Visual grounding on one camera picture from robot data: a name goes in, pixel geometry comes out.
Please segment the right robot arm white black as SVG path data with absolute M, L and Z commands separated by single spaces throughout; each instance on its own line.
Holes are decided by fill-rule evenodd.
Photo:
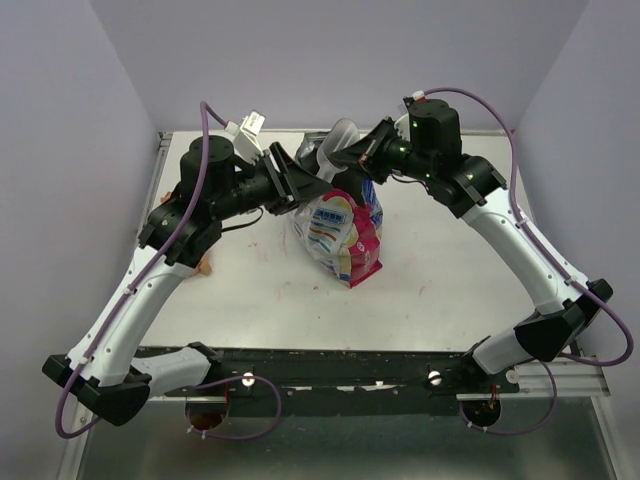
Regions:
M 356 143 L 328 156 L 341 169 L 382 184 L 393 173 L 422 182 L 427 193 L 475 230 L 528 293 L 534 312 L 473 347 L 460 379 L 480 392 L 517 363 L 555 359 L 611 298 L 603 279 L 591 281 L 558 254 L 510 203 L 507 182 L 485 158 L 463 152 L 458 112 L 443 100 L 412 100 L 408 133 L 382 120 Z

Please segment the clear plastic scoop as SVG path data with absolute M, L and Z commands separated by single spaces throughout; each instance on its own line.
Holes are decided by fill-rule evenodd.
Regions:
M 337 174 L 346 171 L 346 167 L 338 166 L 333 160 L 329 159 L 329 156 L 359 140 L 359 129 L 352 120 L 347 118 L 338 120 L 318 147 L 316 162 L 319 170 L 316 176 L 331 183 Z

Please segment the pet food bag pink white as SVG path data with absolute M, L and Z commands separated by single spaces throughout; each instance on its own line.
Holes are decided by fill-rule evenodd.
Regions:
M 316 153 L 327 134 L 305 134 L 296 151 L 296 162 L 315 176 Z M 331 185 L 330 192 L 298 207 L 291 225 L 314 261 L 353 288 L 382 268 L 383 209 L 369 179 L 346 170 Z

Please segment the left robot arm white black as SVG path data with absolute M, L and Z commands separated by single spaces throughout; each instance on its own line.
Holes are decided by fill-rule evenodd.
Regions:
M 157 395 L 192 387 L 214 393 L 222 380 L 214 352 L 201 343 L 136 358 L 165 302 L 224 233 L 224 221 L 253 210 L 288 213 L 331 190 L 274 142 L 255 163 L 232 142 L 207 135 L 180 160 L 168 201 L 150 212 L 128 270 L 99 318 L 66 354 L 51 355 L 43 373 L 96 417 L 121 426 Z

